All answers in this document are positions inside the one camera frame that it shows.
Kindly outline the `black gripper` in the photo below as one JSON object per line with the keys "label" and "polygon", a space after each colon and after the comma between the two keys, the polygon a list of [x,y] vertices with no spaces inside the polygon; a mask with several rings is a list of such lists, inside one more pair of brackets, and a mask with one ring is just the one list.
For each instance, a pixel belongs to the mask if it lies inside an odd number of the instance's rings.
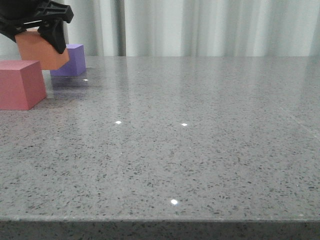
{"label": "black gripper", "polygon": [[62,54],[66,49],[64,22],[70,23],[74,13],[70,5],[54,0],[2,0],[0,33],[15,41],[15,36],[38,27],[40,36]]}

